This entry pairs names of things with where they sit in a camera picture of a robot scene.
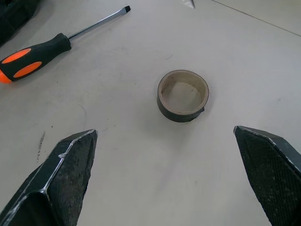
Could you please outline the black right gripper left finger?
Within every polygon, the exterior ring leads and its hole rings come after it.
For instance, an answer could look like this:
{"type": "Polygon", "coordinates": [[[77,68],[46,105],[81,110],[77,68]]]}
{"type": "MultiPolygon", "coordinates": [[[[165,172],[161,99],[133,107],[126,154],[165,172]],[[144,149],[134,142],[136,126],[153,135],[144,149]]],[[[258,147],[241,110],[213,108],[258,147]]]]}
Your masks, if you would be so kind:
{"type": "Polygon", "coordinates": [[[97,138],[90,129],[59,141],[0,213],[0,226],[77,226],[97,138]]]}

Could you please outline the orange black flathead screwdriver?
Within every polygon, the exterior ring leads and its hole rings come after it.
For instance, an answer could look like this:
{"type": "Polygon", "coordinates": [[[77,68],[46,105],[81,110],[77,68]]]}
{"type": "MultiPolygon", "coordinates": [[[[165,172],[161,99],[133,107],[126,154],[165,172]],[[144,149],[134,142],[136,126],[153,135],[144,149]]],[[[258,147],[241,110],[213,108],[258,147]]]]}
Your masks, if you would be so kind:
{"type": "Polygon", "coordinates": [[[59,33],[46,42],[24,48],[0,60],[0,82],[12,83],[33,74],[60,54],[71,50],[71,42],[74,39],[127,14],[130,10],[130,6],[126,6],[69,37],[59,33]]]}

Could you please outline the black tape roll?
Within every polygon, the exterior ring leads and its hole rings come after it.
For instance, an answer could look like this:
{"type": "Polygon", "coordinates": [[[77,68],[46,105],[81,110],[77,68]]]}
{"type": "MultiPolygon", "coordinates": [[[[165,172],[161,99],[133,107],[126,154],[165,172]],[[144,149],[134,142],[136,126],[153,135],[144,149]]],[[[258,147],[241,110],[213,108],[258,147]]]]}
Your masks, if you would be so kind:
{"type": "Polygon", "coordinates": [[[198,74],[188,70],[174,70],[167,73],[159,82],[157,89],[157,105],[161,113],[174,122],[190,122],[205,111],[209,99],[207,82],[198,74]],[[191,111],[176,111],[163,98],[163,92],[177,82],[186,83],[195,88],[201,97],[201,103],[191,111]]]}

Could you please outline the black tool case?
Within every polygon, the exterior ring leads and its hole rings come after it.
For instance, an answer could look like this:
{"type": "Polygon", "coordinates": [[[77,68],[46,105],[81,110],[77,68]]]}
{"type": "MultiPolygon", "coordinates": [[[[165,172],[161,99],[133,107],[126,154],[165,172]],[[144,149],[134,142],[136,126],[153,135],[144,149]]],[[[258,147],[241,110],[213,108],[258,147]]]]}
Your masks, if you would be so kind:
{"type": "Polygon", "coordinates": [[[0,0],[0,47],[34,15],[40,0],[0,0]]]}

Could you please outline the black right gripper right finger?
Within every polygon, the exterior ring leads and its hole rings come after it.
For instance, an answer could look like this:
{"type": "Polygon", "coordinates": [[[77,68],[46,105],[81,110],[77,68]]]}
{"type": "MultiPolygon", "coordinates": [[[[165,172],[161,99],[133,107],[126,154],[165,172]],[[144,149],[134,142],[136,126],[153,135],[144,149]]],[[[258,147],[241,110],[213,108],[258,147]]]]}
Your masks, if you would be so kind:
{"type": "Polygon", "coordinates": [[[247,178],[272,226],[301,226],[301,154],[284,138],[235,126],[247,178]]]}

